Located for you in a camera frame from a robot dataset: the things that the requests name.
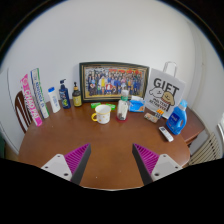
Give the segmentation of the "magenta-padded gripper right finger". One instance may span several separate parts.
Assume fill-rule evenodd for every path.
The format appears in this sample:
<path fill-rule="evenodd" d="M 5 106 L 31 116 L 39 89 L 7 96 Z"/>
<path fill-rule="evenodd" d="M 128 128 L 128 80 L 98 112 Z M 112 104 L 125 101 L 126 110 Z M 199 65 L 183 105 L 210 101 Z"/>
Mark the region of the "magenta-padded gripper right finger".
<path fill-rule="evenodd" d="M 136 143 L 132 146 L 132 153 L 144 185 L 148 185 L 182 169 L 169 155 L 158 155 Z"/>

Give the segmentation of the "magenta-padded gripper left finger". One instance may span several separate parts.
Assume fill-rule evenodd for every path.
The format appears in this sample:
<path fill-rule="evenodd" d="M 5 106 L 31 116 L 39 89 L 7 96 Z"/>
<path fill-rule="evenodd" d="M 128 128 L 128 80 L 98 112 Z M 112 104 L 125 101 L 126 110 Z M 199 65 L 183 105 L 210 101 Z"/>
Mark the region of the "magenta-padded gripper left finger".
<path fill-rule="evenodd" d="M 56 154 L 42 169 L 79 185 L 90 154 L 91 145 L 87 143 L 66 155 Z"/>

